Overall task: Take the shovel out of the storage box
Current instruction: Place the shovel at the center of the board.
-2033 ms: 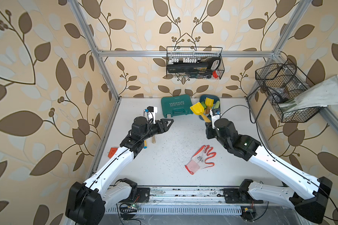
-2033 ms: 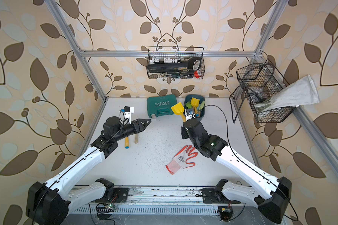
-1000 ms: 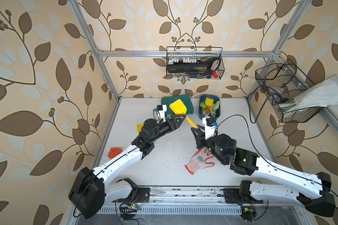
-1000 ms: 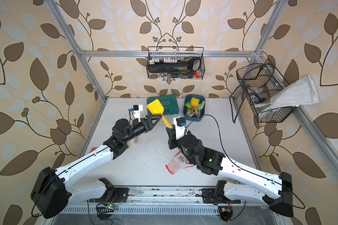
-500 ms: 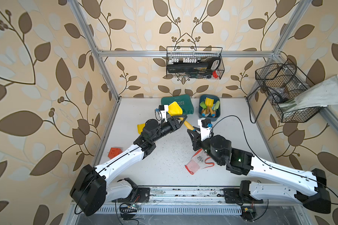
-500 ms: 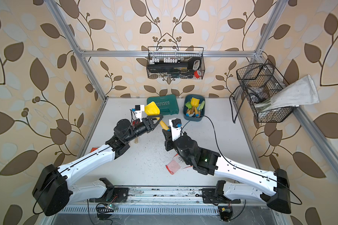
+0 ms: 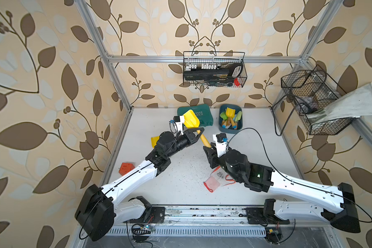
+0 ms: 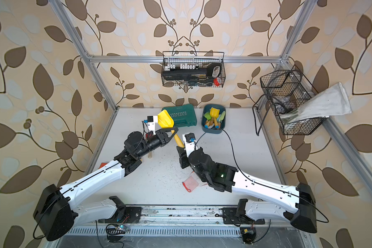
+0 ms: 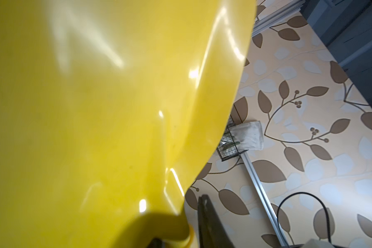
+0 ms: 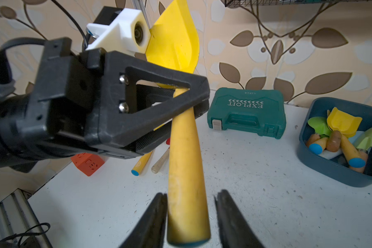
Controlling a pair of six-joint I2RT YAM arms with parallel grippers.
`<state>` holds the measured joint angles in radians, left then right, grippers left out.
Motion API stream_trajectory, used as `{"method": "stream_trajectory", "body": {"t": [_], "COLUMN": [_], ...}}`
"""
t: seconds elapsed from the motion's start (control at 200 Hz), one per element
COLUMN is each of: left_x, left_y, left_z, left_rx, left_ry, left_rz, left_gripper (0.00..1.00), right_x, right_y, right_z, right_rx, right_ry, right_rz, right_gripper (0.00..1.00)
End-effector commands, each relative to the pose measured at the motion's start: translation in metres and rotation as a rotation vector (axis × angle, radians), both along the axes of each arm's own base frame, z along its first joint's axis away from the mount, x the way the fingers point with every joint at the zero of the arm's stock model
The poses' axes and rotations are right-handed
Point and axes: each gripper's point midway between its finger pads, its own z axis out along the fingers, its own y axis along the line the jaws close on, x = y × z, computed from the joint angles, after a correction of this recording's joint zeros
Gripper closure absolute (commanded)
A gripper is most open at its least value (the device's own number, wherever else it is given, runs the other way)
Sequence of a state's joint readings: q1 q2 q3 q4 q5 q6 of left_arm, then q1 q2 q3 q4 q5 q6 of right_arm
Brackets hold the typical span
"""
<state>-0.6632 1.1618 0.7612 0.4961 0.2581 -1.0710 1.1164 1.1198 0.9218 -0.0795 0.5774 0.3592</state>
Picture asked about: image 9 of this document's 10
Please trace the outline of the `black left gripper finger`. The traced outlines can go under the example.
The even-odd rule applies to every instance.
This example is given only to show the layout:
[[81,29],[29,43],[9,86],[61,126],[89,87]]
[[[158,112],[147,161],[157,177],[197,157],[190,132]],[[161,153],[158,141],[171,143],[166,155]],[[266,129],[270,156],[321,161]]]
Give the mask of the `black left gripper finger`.
[[198,235],[200,248],[234,248],[207,194],[198,199]]

